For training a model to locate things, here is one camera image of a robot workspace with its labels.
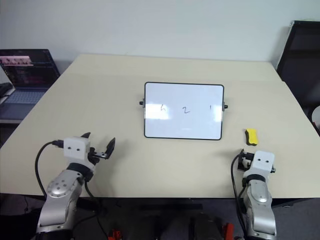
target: whiteboard frame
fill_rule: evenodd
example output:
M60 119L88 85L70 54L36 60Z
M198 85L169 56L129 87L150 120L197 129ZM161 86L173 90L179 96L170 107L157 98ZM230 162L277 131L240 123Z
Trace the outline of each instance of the whiteboard frame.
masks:
M210 85L210 86L222 86L222 119L221 119L221 128L220 128L220 138L217 139L212 139L212 138L184 138L184 137L161 137L161 136L146 136L146 85L147 84L181 84L181 85ZM225 86L222 84L209 84L209 83L183 83L183 82L161 82L161 81L147 81L144 84L144 99L143 99L143 104L144 104L144 116L143 116L143 135L148 138L148 139L187 139L187 140L210 140L210 141L219 141L222 138L222 127L223 127L223 120L224 120L224 111L225 111Z

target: white wall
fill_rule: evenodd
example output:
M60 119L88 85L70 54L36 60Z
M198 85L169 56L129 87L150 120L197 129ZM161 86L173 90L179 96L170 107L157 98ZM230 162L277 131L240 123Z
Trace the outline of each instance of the white wall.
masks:
M0 48L277 62L292 20L320 0L0 0Z

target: laptop screen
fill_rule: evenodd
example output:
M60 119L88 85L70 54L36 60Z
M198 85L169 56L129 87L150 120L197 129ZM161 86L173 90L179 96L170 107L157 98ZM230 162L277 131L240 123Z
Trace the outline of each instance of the laptop screen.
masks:
M49 88L60 76L48 49L0 49L0 65L16 88Z

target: table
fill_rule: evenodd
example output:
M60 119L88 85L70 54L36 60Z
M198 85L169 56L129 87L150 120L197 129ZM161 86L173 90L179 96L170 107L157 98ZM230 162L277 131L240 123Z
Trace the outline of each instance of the table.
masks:
M145 138L139 101L147 81L224 85L222 139ZM258 146L246 145L246 128L257 129ZM85 132L98 151L116 137L113 155L88 184L97 197L232 198L230 165L242 148L275 154L273 198L320 197L320 138L268 62L82 54L1 148L0 191L40 195L40 147ZM43 185L66 167L62 149L47 147ZM238 188L242 175L235 171Z

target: handwritten number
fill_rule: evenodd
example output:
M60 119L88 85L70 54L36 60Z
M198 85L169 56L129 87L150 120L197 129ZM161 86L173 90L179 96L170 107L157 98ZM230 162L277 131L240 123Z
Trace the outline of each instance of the handwritten number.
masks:
M187 113L190 113L190 111L186 111L187 110L187 107L184 106L182 109L184 109L184 113L187 114Z

